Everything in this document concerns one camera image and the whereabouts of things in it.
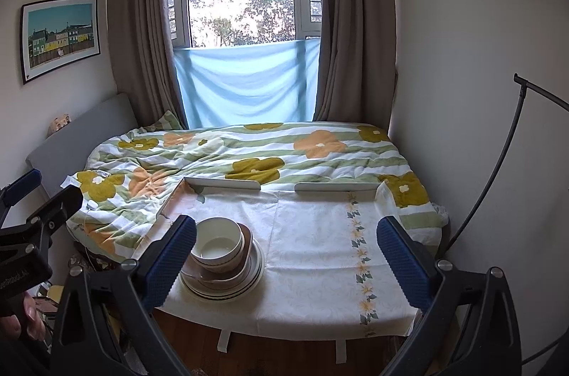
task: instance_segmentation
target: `picture frame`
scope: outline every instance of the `picture frame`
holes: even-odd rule
[[[24,84],[101,53],[99,0],[41,0],[22,6],[20,55]]]

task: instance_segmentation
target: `wall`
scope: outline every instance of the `wall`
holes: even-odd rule
[[[95,104],[116,93],[110,68],[106,32],[106,4],[99,0],[101,54],[64,66],[22,84],[20,66],[20,10],[38,0],[0,0],[0,187],[28,169],[26,156],[47,136],[49,123],[62,113],[77,118]],[[40,189],[10,210],[5,226],[22,223],[44,201]],[[70,237],[59,230],[49,252],[54,281],[67,274]]]
[[[398,34],[390,134],[456,230],[506,139],[514,73],[569,99],[569,0],[398,0]],[[467,270],[505,270],[524,356],[569,326],[568,126],[528,92],[502,170],[450,252]]]

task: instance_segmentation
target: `white bowl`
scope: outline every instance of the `white bowl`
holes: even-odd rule
[[[243,251],[241,227],[231,219],[205,219],[196,224],[196,230],[196,244],[191,255],[201,265],[226,264]]]
[[[198,280],[207,284],[218,284],[219,289],[230,288],[238,284],[245,276],[247,276],[251,263],[249,262],[251,246],[252,246],[252,233],[246,225],[239,224],[245,242],[243,244],[243,253],[237,254],[232,260],[226,264],[221,265],[203,265],[197,262],[193,256],[188,256],[186,262],[181,268],[182,275]],[[217,267],[227,267],[227,264],[232,264],[234,259],[238,259],[239,263],[227,272],[212,271],[211,269]]]
[[[209,270],[210,272],[215,274],[222,274],[237,268],[237,266],[243,260],[244,254],[245,254],[245,241],[241,243],[241,248],[239,249],[239,251],[237,251],[237,254],[235,254],[235,256],[232,257],[232,259],[229,259],[227,262],[224,262],[223,264],[208,265],[200,262],[194,256],[192,256],[192,258],[194,262],[200,267],[205,268],[206,270]]]

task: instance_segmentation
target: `table leg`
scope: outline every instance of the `table leg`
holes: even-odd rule
[[[346,363],[346,340],[336,340],[336,363]]]
[[[221,330],[219,335],[219,340],[217,341],[217,350],[227,354],[227,344],[229,343],[229,337],[231,336],[231,331],[225,329]]]

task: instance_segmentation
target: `human hand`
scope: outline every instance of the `human hand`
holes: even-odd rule
[[[24,312],[28,318],[27,333],[28,336],[35,340],[43,341],[46,338],[46,327],[36,310],[35,301],[29,293],[24,293]],[[22,332],[22,327],[16,315],[10,317],[0,317],[0,329],[7,337],[18,339]]]

